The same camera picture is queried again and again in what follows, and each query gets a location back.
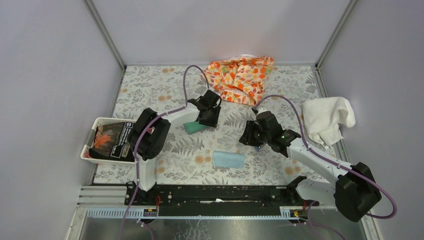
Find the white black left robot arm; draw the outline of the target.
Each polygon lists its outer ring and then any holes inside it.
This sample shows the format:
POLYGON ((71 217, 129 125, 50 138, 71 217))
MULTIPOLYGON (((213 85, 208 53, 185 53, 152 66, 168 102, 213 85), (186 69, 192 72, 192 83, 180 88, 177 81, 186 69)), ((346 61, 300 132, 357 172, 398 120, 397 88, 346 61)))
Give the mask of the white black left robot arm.
POLYGON ((180 108, 158 113, 151 108, 143 110, 128 137, 135 163, 135 184, 139 188, 136 199, 144 206, 152 204, 156 185, 155 158, 162 151, 172 127, 187 123, 217 127, 222 99, 212 90, 198 98, 187 100, 180 108))

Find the blue frame sunglasses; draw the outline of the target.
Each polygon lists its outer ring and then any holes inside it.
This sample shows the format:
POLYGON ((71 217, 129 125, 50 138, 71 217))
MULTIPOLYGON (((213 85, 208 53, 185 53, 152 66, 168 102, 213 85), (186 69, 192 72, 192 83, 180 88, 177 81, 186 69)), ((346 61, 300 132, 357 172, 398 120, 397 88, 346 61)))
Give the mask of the blue frame sunglasses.
POLYGON ((260 144, 260 145, 256 145, 256 146, 254 146, 254 149, 257 151, 257 152, 259 152, 261 149, 263 149, 265 147, 265 144, 263 143, 263 144, 260 144))

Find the light blue cleaning cloth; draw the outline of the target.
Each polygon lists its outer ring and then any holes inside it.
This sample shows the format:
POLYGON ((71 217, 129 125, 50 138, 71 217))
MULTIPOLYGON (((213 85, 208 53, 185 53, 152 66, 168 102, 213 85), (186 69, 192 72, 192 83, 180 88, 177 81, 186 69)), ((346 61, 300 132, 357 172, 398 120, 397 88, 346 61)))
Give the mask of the light blue cleaning cloth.
POLYGON ((234 152, 214 151, 212 165, 221 168, 243 168, 245 155, 234 152))

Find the dark blue glasses case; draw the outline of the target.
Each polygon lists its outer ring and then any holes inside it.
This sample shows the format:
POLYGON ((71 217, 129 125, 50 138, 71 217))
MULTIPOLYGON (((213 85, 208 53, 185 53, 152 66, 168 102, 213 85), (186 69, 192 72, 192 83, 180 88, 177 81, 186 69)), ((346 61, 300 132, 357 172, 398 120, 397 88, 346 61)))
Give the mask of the dark blue glasses case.
POLYGON ((208 126, 200 124, 198 121, 187 122, 183 124, 188 135, 192 135, 206 129, 208 126))

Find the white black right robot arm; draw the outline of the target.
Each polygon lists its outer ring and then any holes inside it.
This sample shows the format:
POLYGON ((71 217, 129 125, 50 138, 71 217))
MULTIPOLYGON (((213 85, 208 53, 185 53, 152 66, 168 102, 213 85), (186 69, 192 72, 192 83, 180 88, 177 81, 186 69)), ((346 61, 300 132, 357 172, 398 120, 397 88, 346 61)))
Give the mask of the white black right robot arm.
POLYGON ((361 162, 352 165, 306 145, 300 134, 283 129, 276 116, 262 107, 254 107, 252 111, 255 117, 246 122, 240 143, 259 148, 268 145, 274 152, 301 162, 327 181, 296 178, 289 184, 293 188, 286 193, 291 205, 299 206, 305 200, 317 201, 336 207, 345 218, 358 222, 382 199, 367 165, 361 162))

